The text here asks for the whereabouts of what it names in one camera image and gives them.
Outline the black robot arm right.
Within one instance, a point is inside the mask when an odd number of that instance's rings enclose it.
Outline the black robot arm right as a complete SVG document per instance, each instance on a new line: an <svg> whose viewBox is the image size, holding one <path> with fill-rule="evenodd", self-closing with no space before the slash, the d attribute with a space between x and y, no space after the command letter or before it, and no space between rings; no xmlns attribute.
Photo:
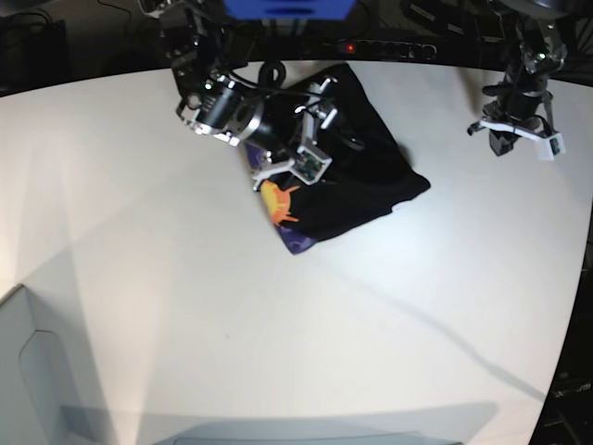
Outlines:
<svg viewBox="0 0 593 445"><path fill-rule="evenodd" d="M143 1L140 8L158 21L181 97L176 114L185 126L261 150L263 161L251 173L256 189L283 173L306 185L322 179L333 161L318 139L338 115L334 76L289 89L281 61L265 62L256 81L237 74L258 35L228 1Z"/></svg>

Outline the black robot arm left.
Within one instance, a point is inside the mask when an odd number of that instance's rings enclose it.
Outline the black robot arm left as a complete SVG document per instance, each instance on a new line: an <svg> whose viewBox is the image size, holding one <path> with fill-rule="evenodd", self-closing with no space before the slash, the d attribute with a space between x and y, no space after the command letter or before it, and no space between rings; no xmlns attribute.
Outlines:
<svg viewBox="0 0 593 445"><path fill-rule="evenodd" d="M467 128L473 135L488 131L489 146L498 157L521 139L531 141L541 160L553 161L566 151L555 129L549 77L568 56L557 28L560 12L537 1L488 1L494 17L470 12L444 1L406 1L402 11L430 32L459 45L474 45L480 62L488 48L501 56L504 77L482 88L493 100L481 119Z"/></svg>

